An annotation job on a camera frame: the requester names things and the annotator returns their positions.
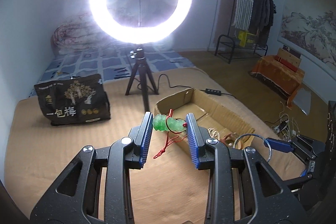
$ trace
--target yellow basket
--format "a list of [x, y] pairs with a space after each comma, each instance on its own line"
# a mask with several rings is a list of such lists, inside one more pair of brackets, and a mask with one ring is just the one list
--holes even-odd
[[238, 39], [240, 40], [239, 46], [250, 48], [256, 43], [257, 35], [245, 31], [239, 31]]

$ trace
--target silver bangle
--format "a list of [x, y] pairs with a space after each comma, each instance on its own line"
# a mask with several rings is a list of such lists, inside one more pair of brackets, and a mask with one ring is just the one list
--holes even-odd
[[269, 162], [270, 159], [271, 159], [271, 157], [272, 157], [272, 148], [271, 148], [271, 145], [269, 144], [269, 141], [268, 141], [268, 140], [266, 140], [264, 137], [262, 137], [262, 136], [260, 136], [260, 135], [258, 135], [258, 134], [249, 134], [249, 133], [247, 133], [247, 134], [240, 135], [240, 136], [235, 140], [235, 142], [234, 142], [234, 144], [233, 144], [233, 148], [236, 148], [236, 144], [237, 144], [237, 142], [238, 142], [241, 138], [243, 138], [243, 137], [245, 137], [245, 136], [255, 136], [255, 137], [258, 137], [258, 138], [263, 139], [263, 141], [267, 144], [267, 146], [268, 146], [268, 148], [269, 148], [269, 156], [268, 156], [268, 160], [267, 160], [267, 162]]

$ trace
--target black bag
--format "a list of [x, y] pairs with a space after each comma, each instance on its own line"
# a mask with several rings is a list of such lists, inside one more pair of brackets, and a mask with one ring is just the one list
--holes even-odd
[[51, 125], [110, 119], [110, 103], [100, 74], [55, 80], [34, 86], [40, 108]]

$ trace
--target tree illustration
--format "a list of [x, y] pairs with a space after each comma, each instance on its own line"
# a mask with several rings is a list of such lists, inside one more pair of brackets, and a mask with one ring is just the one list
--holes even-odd
[[76, 104], [75, 98], [89, 97], [96, 94], [96, 91], [88, 85], [83, 85], [75, 80], [64, 95], [66, 98], [71, 99], [73, 104]]

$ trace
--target orange tablecloth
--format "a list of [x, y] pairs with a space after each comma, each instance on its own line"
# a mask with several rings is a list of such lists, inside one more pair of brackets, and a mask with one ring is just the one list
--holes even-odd
[[296, 93], [301, 88], [301, 83], [305, 72], [298, 69], [294, 72], [290, 68], [274, 59], [274, 55], [260, 58], [251, 71], [252, 75], [260, 74], [279, 87], [288, 96], [287, 106], [291, 107], [291, 102]]

